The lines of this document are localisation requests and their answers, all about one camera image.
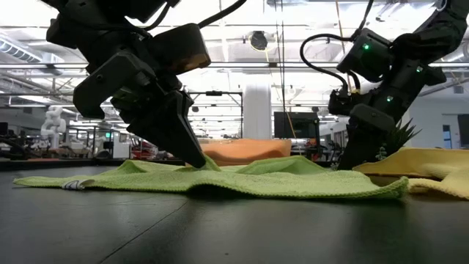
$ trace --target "towel label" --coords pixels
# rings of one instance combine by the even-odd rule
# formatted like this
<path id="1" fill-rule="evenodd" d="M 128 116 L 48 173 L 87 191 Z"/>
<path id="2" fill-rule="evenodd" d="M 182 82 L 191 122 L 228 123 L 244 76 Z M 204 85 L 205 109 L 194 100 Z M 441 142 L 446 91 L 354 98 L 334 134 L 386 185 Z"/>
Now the towel label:
<path id="1" fill-rule="evenodd" d="M 62 184 L 62 188 L 65 190 L 84 190 L 86 186 L 93 184 L 95 180 L 72 180 L 68 183 Z"/>

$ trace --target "lime green microfiber cloth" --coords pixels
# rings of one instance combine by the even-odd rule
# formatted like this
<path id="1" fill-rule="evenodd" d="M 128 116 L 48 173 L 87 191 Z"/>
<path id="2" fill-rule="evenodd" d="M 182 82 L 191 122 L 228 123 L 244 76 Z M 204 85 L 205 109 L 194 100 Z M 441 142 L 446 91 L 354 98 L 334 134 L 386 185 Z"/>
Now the lime green microfiber cloth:
<path id="1" fill-rule="evenodd" d="M 96 176 L 27 177 L 16 179 L 14 183 L 61 187 L 87 180 L 90 183 L 87 188 L 170 192 L 212 185 L 259 197 L 298 198 L 399 198 L 407 189 L 406 177 L 381 188 L 360 172 L 332 172 L 300 156 L 221 168 L 210 158 L 206 159 L 207 164 L 202 169 L 128 160 L 119 168 Z"/>

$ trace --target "ceiling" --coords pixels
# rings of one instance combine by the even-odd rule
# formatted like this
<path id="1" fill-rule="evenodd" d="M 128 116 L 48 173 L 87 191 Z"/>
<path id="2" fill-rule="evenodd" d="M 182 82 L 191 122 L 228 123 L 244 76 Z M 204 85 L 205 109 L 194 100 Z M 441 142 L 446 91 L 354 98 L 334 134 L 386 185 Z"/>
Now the ceiling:
<path id="1" fill-rule="evenodd" d="M 163 23 L 150 33 L 153 35 L 181 26 L 186 23 L 197 23 L 217 13 L 234 3 L 235 0 L 182 0 L 175 9 L 170 9 Z M 299 49 L 301 43 L 309 36 L 319 33 L 351 35 L 360 23 L 367 1 L 341 1 L 338 9 L 336 2 L 331 0 L 283 0 L 283 8 L 273 4 L 273 0 L 250 0 L 239 10 L 203 28 L 202 34 L 206 41 L 207 50 L 213 62 L 277 62 L 284 59 L 285 62 L 301 62 Z M 404 1 L 406 4 L 395 4 L 381 14 L 380 21 L 376 18 L 383 12 L 386 1 L 375 1 L 369 14 L 367 27 L 388 38 L 389 40 L 415 30 L 433 12 L 434 1 L 417 0 Z M 2 36 L 16 41 L 17 44 L 28 49 L 33 54 L 54 54 L 58 62 L 86 63 L 85 58 L 78 50 L 64 48 L 47 43 L 45 34 L 49 27 L 50 19 L 55 18 L 57 11 L 38 0 L 15 0 L 3 4 L 0 9 L 0 39 Z M 147 24 L 153 22 L 158 16 L 150 19 Z M 137 26 L 143 24 L 130 20 Z M 254 50 L 249 44 L 249 37 L 253 31 L 264 31 L 267 40 L 267 52 Z M 338 62 L 343 56 L 343 49 L 347 51 L 351 44 L 339 42 L 327 43 L 326 40 L 318 40 L 306 46 L 305 55 L 313 62 Z M 456 55 L 446 59 L 452 62 L 466 62 L 469 58 Z M 24 63 L 10 55 L 0 53 L 1 63 Z M 86 73 L 83 70 L 65 70 L 62 76 L 57 78 L 50 73 L 38 70 L 8 70 L 8 73 L 17 77 L 32 81 L 42 88 L 71 93 L 73 88 L 84 80 Z M 281 76 L 278 69 L 269 71 L 252 70 L 240 67 L 237 70 L 230 68 L 207 68 L 193 70 L 180 77 L 185 88 L 190 92 L 204 92 L 207 90 L 220 90 L 227 92 L 242 91 L 245 86 L 245 75 L 262 74 L 269 75 L 270 83 L 276 92 L 272 92 L 273 105 L 278 105 L 281 100 L 277 96 L 281 87 Z M 449 76 L 448 84 L 454 82 Z M 286 101 L 292 104 L 298 103 L 324 103 L 332 89 L 340 87 L 340 83 L 329 76 L 315 73 L 309 69 L 287 69 L 285 73 Z M 11 92 L 12 89 L 0 86 L 3 92 Z M 468 88 L 464 85 L 462 94 L 454 94 L 453 89 L 442 89 L 426 95 L 431 98 L 467 98 Z M 52 98 L 61 102 L 70 102 L 71 97 Z M 196 103 L 233 103 L 231 98 L 197 98 Z M 221 116 L 230 111 L 237 111 L 237 107 L 207 107 L 201 110 L 199 115 Z M 280 111 L 280 106 L 274 106 L 274 111 Z M 293 111 L 310 111 L 308 108 L 293 108 Z M 115 111 L 109 110 L 108 117 L 117 117 Z"/>

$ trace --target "window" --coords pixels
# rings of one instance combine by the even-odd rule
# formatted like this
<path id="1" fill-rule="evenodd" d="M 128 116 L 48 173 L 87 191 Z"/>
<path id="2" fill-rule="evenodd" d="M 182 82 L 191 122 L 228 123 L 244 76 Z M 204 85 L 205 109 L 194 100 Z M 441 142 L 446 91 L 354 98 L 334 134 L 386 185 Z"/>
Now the window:
<path id="1" fill-rule="evenodd" d="M 446 149 L 452 149 L 451 146 L 451 129 L 449 125 L 443 125 L 443 142 Z"/>

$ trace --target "yellow towel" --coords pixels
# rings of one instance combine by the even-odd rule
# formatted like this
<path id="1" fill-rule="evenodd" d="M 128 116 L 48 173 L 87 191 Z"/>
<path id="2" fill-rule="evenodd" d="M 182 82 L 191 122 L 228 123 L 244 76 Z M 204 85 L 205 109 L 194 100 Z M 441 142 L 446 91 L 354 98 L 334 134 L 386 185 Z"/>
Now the yellow towel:
<path id="1" fill-rule="evenodd" d="M 353 169 L 366 175 L 419 177 L 409 179 L 411 194 L 433 189 L 469 199 L 467 150 L 402 148 L 383 161 L 362 164 Z"/>

